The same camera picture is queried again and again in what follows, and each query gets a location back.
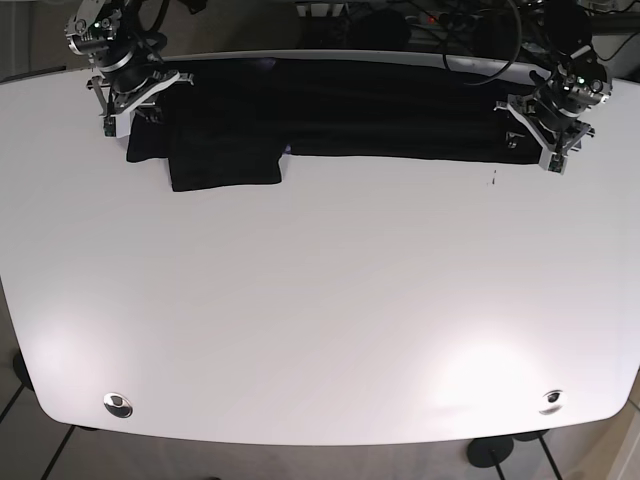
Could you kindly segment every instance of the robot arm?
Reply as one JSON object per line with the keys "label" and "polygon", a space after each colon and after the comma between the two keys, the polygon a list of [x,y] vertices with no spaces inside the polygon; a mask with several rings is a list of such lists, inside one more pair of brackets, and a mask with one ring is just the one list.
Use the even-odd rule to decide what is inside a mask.
{"label": "robot arm", "polygon": [[167,38],[159,29],[169,0],[163,0],[148,30],[140,23],[141,4],[141,0],[84,0],[66,26],[71,51],[87,55],[102,74],[93,77],[88,88],[102,106],[106,136],[115,136],[119,115],[153,103],[159,92],[178,81],[191,81],[190,75],[164,68],[160,56]]}
{"label": "robot arm", "polygon": [[[176,82],[193,80],[190,74],[168,70],[160,56],[167,38],[159,29],[169,0],[163,0],[149,29],[140,22],[142,1],[84,0],[66,27],[69,48],[87,55],[102,74],[93,77],[88,88],[102,105],[107,136],[115,136],[118,115],[134,110],[151,121],[161,121],[161,112],[155,107],[158,93]],[[591,46],[589,19],[574,0],[537,2],[534,7],[533,13],[543,16],[540,25],[544,25],[545,43],[555,68],[546,80],[532,72],[533,92],[509,95],[506,102],[497,102],[496,110],[507,111],[529,130],[542,147],[539,163],[543,169],[563,173],[569,152],[581,148],[585,135],[595,134],[578,118],[607,101],[611,77],[598,63]],[[515,146],[519,136],[507,134],[507,144]]]}

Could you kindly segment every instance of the metal bolt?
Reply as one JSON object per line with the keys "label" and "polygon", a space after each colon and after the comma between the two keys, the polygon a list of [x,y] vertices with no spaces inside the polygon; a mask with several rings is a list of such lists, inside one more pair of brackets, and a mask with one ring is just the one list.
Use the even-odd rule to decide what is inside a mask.
{"label": "metal bolt", "polygon": [[595,93],[601,92],[602,87],[603,87],[602,82],[597,78],[591,82],[591,90],[593,90]]}
{"label": "metal bolt", "polygon": [[83,33],[87,28],[87,22],[85,22],[84,20],[78,20],[76,22],[75,27],[76,27],[76,33]]}

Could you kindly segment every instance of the folded black cloth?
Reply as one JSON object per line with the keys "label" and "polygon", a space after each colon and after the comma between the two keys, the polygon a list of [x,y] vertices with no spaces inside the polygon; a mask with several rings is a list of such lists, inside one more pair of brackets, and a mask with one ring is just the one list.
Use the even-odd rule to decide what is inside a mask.
{"label": "folded black cloth", "polygon": [[[230,59],[179,62],[195,86],[160,102],[164,125],[136,117],[127,160],[168,158],[174,191],[274,184],[293,155],[388,156],[538,163],[540,147],[506,112],[509,93],[531,87],[439,68],[344,60]],[[515,148],[507,132],[522,135]]]}

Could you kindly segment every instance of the floor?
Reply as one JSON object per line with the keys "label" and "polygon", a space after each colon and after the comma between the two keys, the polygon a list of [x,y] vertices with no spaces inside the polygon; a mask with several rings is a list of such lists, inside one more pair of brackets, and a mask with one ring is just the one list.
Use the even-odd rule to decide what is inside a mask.
{"label": "floor", "polygon": [[[143,20],[150,21],[160,0],[145,3]],[[76,0],[32,9],[31,69],[86,65],[66,47],[62,26],[77,8]],[[293,48],[298,39],[296,12],[291,5],[266,0],[209,0],[207,9],[191,16],[171,2],[163,31],[170,38],[165,54],[181,55],[225,50]],[[616,59],[619,74],[633,68],[640,48],[629,45]],[[596,42],[601,55],[613,52],[618,38]],[[0,295],[0,406],[11,398],[18,381],[11,370],[17,349],[9,313]],[[640,381],[632,393],[640,402]],[[607,478],[634,415],[627,405],[614,418],[556,429],[548,443],[567,480]],[[68,426],[49,419],[35,395],[25,391],[0,427],[0,477],[40,478]],[[493,470],[470,467],[464,457],[468,441],[375,447],[267,447],[189,442],[76,430],[50,480],[149,479],[204,480],[493,480]],[[504,464],[509,479],[552,478],[538,444],[519,444]]]}

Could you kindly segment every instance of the white table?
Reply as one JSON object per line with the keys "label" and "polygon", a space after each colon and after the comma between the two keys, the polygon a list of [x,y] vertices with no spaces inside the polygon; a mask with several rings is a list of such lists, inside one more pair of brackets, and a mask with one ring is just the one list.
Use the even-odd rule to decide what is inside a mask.
{"label": "white table", "polygon": [[[165,161],[127,164],[102,136],[89,77],[0,86],[0,275],[52,418],[348,445],[622,408],[640,363],[640,87],[616,82],[584,116],[597,135],[564,176],[284,157],[280,185],[178,194]],[[541,415],[556,389],[566,405]],[[109,414],[108,392],[133,415]]]}

